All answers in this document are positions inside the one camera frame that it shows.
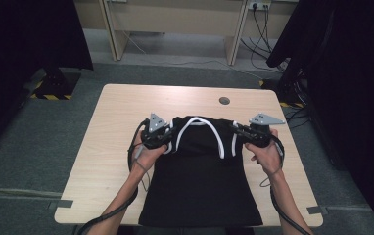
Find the wrist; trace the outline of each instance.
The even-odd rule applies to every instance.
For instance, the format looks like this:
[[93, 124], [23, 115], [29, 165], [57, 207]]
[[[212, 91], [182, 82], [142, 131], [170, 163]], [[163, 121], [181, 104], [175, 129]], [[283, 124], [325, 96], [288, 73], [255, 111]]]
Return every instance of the wrist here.
[[282, 171], [281, 168], [275, 171], [274, 173], [268, 175], [268, 177], [271, 185], [286, 182], [284, 171]]
[[136, 183], [139, 183], [145, 173], [145, 169], [141, 167], [136, 161], [134, 161], [132, 169], [129, 172], [128, 179], [134, 180]]

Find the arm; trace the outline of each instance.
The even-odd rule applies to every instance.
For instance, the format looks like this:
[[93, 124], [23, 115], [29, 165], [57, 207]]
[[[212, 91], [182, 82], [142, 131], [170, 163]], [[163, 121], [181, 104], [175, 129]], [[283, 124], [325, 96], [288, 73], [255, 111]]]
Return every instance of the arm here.
[[[272, 134], [278, 136], [278, 131], [271, 130]], [[313, 234], [306, 224], [303, 216], [295, 204], [294, 197], [285, 179], [285, 174], [280, 168], [280, 157], [273, 141], [266, 148], [259, 148], [253, 144], [247, 143], [246, 148], [255, 155], [251, 158], [252, 161], [257, 161], [262, 165], [263, 171], [269, 177], [270, 185], [275, 196], [279, 208], [285, 215], [290, 217], [297, 225]], [[301, 234], [297, 229], [291, 226], [287, 221], [280, 217], [282, 231], [285, 235]]]
[[[137, 138], [135, 140], [135, 145], [141, 143], [141, 132], [138, 133]], [[135, 153], [137, 152], [140, 145], [138, 145], [134, 151], [133, 156], [134, 158]], [[149, 150], [144, 148], [138, 157], [137, 160], [133, 160], [131, 171], [128, 175], [128, 178], [123, 183], [120, 190], [117, 192], [117, 195], [108, 205], [108, 207], [104, 210], [102, 214], [109, 213], [114, 209], [121, 206], [125, 203], [135, 192], [136, 188], [138, 187], [139, 182], [141, 181], [142, 177], [146, 173], [146, 170], [150, 169], [156, 159], [166, 150], [166, 146], [162, 145], [158, 149]], [[98, 224], [93, 225], [88, 231], [88, 235], [97, 235], [97, 234], [117, 234], [119, 229], [120, 223], [122, 222], [123, 216], [125, 215], [126, 210], [123, 210], [113, 217], [106, 219]]]

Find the table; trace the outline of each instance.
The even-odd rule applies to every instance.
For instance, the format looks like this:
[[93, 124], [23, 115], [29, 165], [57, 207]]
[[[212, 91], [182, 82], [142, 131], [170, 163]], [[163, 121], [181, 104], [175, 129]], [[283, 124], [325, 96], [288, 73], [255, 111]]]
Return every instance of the table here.
[[[220, 97], [227, 97], [230, 104], [222, 105]], [[285, 119], [275, 93], [269, 90], [108, 84], [90, 120], [61, 199], [61, 202], [72, 201], [72, 205], [57, 208], [57, 222], [81, 224], [103, 212], [128, 175], [127, 149], [135, 128], [151, 113], [167, 121], [175, 117], [203, 116], [248, 124], [249, 118], [258, 113]], [[322, 215], [307, 211], [307, 208], [317, 207], [317, 203], [289, 127], [283, 124], [275, 128], [285, 147], [283, 170], [296, 204], [309, 226], [320, 226]], [[252, 154], [245, 148], [243, 156], [245, 173], [264, 226], [279, 226], [269, 188], [259, 187], [265, 173], [251, 162]], [[145, 196], [141, 186], [122, 224], [138, 224]]]

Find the handheld controller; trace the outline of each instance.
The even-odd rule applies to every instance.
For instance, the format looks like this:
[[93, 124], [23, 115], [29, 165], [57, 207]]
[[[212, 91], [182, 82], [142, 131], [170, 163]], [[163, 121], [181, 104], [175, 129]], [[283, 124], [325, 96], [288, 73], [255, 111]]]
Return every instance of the handheld controller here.
[[157, 149], [163, 144], [168, 144], [171, 140], [175, 127], [170, 128], [166, 121], [151, 113], [147, 119], [144, 130], [141, 132], [141, 141], [148, 149]]
[[267, 147], [271, 139], [269, 125], [284, 124], [285, 121], [265, 114], [258, 114], [249, 120], [250, 125], [231, 125], [234, 133], [260, 148]]

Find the electrical socket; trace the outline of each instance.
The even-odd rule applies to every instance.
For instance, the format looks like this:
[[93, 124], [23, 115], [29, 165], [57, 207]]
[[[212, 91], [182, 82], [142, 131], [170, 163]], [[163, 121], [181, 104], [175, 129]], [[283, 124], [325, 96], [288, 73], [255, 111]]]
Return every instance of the electrical socket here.
[[249, 10], [254, 10], [254, 4], [257, 4], [257, 11], [265, 11], [265, 8], [267, 8], [267, 10], [270, 9], [270, 4], [272, 3], [272, 1], [270, 0], [253, 0], [253, 1], [250, 1], [249, 2]]

